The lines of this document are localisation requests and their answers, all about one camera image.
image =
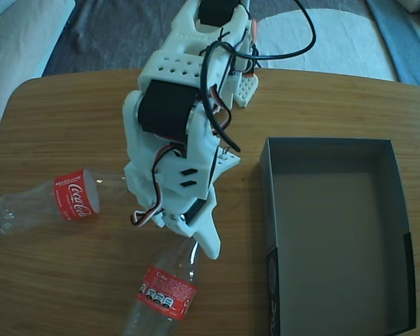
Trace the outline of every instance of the wooden table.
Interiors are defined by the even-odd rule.
[[[0,194],[81,167],[121,172],[121,107],[139,70],[31,80],[0,128]],[[392,139],[416,260],[420,335],[420,87],[298,71],[260,70],[260,89],[234,111],[241,164],[216,184],[220,258],[202,254],[199,292],[177,335],[267,334],[265,226],[258,158],[267,136]],[[136,229],[121,206],[96,220],[0,235],[0,335],[119,335],[150,260],[171,240]]]

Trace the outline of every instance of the coca-cola bottle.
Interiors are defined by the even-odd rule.
[[[197,289],[199,246],[182,237],[152,264],[122,336],[170,336],[186,316]]]
[[[83,169],[31,190],[0,197],[0,231],[4,235],[36,226],[77,221],[130,196],[123,174]]]

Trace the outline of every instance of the cardboard box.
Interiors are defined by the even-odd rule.
[[[260,168],[269,334],[415,328],[411,234],[391,141],[269,138]]]

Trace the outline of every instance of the robotic arm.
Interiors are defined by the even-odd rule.
[[[220,147],[203,101],[212,113],[226,114],[224,129],[233,101],[245,107],[258,79],[253,61],[225,48],[213,50],[206,63],[204,55],[214,41],[251,54],[255,28],[249,0],[187,0],[164,45],[141,72],[139,90],[129,93],[123,106],[127,185],[145,209],[135,211],[133,224],[152,219],[161,228],[193,236],[212,259],[221,248],[212,218],[214,182],[239,157]],[[202,76],[207,77],[204,91]]]

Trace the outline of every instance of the white rug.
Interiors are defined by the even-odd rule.
[[[373,21],[333,9],[308,13],[317,33],[313,49],[293,59],[260,62],[262,67],[396,81],[392,61]],[[298,10],[260,21],[257,46],[261,55],[293,52],[310,41],[311,30]]]

